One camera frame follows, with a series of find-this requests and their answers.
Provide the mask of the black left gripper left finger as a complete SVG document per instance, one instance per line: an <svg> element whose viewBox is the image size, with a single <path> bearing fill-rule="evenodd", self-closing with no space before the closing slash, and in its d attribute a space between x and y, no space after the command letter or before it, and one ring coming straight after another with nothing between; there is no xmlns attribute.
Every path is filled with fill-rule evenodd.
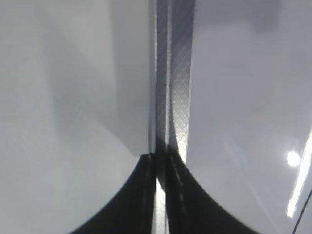
<svg viewBox="0 0 312 234"><path fill-rule="evenodd" d="M156 193L156 156L143 154L118 193L73 234L150 234Z"/></svg>

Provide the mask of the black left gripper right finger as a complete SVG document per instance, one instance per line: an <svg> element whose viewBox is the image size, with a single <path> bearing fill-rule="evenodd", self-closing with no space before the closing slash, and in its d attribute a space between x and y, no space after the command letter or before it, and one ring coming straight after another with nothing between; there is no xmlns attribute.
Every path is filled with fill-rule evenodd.
<svg viewBox="0 0 312 234"><path fill-rule="evenodd" d="M172 234L254 234L214 201L198 184L179 153L168 147L166 210Z"/></svg>

